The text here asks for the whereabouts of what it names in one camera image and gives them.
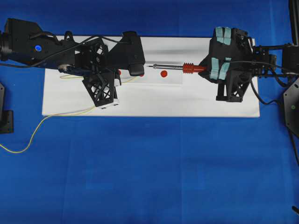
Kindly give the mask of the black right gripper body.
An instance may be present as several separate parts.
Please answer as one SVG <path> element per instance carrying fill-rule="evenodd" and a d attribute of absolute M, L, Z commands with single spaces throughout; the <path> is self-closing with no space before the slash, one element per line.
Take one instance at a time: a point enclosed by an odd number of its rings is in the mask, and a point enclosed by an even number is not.
<path fill-rule="evenodd" d="M 270 47 L 254 46 L 244 30 L 231 29 L 230 78 L 252 79 L 269 75 L 276 69 L 276 56 Z"/>

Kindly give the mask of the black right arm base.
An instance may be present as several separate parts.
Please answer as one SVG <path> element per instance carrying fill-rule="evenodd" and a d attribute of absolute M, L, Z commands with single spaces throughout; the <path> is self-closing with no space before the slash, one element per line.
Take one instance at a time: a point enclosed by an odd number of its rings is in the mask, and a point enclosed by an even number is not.
<path fill-rule="evenodd" d="M 284 92 L 285 124 L 290 131 L 299 137 L 299 79 Z"/>

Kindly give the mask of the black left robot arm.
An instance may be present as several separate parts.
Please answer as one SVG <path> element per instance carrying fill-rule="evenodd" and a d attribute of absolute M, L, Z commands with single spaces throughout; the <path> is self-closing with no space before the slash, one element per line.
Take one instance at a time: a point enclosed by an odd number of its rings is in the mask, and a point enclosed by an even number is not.
<path fill-rule="evenodd" d="M 96 107 L 117 105 L 116 70 L 102 65 L 108 48 L 101 36 L 91 36 L 76 42 L 66 31 L 63 39 L 43 31 L 35 22 L 9 18 L 0 34 L 0 64 L 18 62 L 18 68 L 58 70 L 68 76 L 81 77 Z"/>

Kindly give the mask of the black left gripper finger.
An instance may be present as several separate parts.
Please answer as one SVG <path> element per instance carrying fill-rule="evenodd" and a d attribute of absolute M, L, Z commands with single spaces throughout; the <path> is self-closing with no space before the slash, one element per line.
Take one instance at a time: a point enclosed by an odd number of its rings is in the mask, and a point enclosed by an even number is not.
<path fill-rule="evenodd" d="M 111 104 L 117 99 L 114 80 L 115 72 L 110 70 L 83 77 L 82 83 L 96 107 Z"/>
<path fill-rule="evenodd" d="M 121 86 L 120 72 L 105 72 L 101 74 L 100 108 L 106 109 L 119 104 L 116 87 Z"/>

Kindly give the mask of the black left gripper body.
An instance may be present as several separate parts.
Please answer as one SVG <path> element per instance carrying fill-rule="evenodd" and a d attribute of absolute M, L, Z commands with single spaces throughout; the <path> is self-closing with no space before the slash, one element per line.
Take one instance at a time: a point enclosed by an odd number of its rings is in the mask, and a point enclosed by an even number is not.
<path fill-rule="evenodd" d="M 107 66 L 108 47 L 101 38 L 89 40 L 75 48 L 74 67 L 82 71 L 103 70 Z"/>

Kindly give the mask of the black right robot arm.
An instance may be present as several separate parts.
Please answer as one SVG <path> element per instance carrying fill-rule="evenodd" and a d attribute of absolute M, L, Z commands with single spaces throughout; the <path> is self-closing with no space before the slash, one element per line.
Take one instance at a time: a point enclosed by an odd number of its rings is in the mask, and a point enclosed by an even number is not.
<path fill-rule="evenodd" d="M 216 27 L 199 75 L 217 84 L 216 100 L 242 102 L 254 77 L 273 77 L 283 87 L 299 75 L 299 48 L 294 44 L 254 45 L 247 31 Z"/>

